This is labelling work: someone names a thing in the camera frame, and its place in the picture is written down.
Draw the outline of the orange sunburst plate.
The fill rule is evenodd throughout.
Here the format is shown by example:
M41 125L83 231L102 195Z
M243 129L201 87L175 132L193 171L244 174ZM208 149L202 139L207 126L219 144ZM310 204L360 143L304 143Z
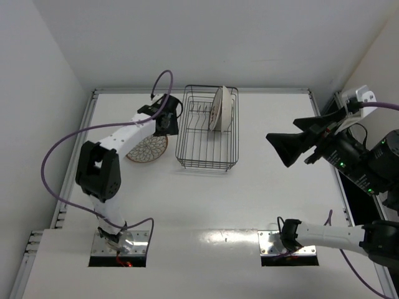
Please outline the orange sunburst plate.
M224 87L219 87L214 95L212 106L209 111L209 122L208 122L209 131L214 131L218 125L221 116L223 92L224 92Z

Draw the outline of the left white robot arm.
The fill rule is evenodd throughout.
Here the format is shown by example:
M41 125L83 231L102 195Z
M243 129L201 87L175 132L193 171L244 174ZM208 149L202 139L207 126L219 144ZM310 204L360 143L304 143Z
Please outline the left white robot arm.
M151 105L138 109L131 125L123 125L102 140L82 145L75 182L90 198L98 214L100 236L108 242L120 243L127 230L116 198L122 185L121 160L149 136L177 135L182 111L179 99L164 94Z

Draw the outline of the flower pattern plate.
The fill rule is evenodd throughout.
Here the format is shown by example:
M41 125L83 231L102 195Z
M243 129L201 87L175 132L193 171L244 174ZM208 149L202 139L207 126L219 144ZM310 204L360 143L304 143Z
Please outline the flower pattern plate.
M167 147L167 136L149 136L131 149L126 157L135 163L149 163L162 156Z
M221 114L220 114L220 130L225 132L228 130L232 122L233 98L229 89L222 86L221 98Z

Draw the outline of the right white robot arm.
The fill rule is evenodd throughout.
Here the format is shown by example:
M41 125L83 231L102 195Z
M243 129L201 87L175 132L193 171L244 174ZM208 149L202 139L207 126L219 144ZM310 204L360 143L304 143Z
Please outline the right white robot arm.
M342 128L343 109L324 116L294 120L300 133L269 133L266 140L283 164L293 165L298 157L314 148L306 164L323 158L370 196L388 194L384 206L398 210L398 131L389 132L373 149L357 141ZM293 253L316 245L348 250L388 268L398 268L398 223L386 220L354 227L314 225L299 219L277 219L282 246Z

